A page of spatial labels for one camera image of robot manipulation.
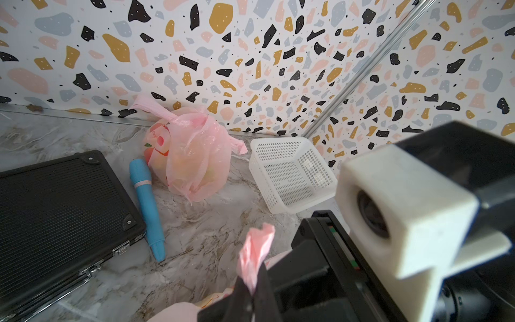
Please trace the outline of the white plastic basket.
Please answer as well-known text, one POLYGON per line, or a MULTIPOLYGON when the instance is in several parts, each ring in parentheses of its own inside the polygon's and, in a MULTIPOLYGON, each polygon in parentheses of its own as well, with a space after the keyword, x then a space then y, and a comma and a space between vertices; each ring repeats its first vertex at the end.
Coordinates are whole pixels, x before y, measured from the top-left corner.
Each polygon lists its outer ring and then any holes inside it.
POLYGON ((306 138, 251 141, 249 170, 270 213, 295 214, 335 196, 337 179, 306 138))

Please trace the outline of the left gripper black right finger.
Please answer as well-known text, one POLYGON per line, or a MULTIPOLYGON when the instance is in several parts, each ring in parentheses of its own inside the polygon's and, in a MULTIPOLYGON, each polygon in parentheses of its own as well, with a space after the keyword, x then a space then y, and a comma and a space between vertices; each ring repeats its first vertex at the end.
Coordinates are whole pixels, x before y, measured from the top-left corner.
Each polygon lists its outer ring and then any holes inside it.
POLYGON ((283 321, 265 264, 261 265, 257 278, 256 290, 253 295, 255 321, 283 321))

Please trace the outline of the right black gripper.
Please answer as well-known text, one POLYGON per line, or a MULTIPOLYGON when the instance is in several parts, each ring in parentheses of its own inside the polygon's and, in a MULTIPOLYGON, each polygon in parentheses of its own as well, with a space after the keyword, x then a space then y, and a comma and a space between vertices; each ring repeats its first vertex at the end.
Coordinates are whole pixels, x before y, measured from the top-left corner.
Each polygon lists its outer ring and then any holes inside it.
MULTIPOLYGON (((332 211, 303 219, 291 246, 266 268, 283 321, 406 321, 332 211)), ((197 321, 231 321, 231 295, 197 321)))

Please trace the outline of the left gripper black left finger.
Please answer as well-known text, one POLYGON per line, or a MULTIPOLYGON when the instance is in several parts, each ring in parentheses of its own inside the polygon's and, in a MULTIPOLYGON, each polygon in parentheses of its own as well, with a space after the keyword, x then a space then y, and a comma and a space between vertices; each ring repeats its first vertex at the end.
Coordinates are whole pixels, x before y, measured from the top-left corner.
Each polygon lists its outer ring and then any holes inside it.
POLYGON ((252 320, 252 316, 252 295, 245 285, 244 280, 238 277, 231 295, 231 321, 249 322, 252 320))

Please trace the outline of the pink plastic bag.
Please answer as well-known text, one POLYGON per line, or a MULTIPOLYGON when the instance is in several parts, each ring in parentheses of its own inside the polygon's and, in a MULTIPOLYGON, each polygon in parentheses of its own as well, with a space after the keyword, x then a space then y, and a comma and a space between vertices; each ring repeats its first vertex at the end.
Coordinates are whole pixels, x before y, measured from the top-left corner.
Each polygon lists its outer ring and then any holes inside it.
POLYGON ((185 106, 170 111, 143 95, 131 107, 158 118, 143 141, 148 168, 171 193, 190 202, 218 193, 227 182, 232 155, 248 152, 242 140, 230 136, 203 109, 185 106))
MULTIPOLYGON (((246 235, 244 245, 239 252, 237 261, 237 277, 243 279, 244 289, 255 293, 258 283, 258 266, 264 264, 267 269, 272 268, 290 252, 285 251, 266 259, 270 252, 275 235, 275 227, 272 224, 263 224, 262 228, 252 228, 246 235)), ((197 315, 202 309, 231 295, 236 288, 226 288, 223 292, 213 293, 198 303, 180 302, 167 307, 159 312, 151 321, 196 321, 197 315)))

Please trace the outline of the light blue cylinder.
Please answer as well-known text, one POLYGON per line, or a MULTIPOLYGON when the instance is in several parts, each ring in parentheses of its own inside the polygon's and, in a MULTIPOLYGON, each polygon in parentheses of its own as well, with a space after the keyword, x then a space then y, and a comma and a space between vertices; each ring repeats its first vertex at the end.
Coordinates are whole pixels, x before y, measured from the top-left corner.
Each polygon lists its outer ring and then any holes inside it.
POLYGON ((144 160, 135 159, 130 162, 130 179, 146 223, 148 245, 155 260, 163 262, 166 258, 164 231, 152 190, 152 174, 144 160))

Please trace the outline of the black flat case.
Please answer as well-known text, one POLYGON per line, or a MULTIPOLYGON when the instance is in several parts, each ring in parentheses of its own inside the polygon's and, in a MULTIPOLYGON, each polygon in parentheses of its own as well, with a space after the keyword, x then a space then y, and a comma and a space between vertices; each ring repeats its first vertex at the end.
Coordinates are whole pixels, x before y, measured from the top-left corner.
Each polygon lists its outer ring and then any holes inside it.
POLYGON ((145 233, 98 150, 2 172, 1 320, 32 319, 145 233))

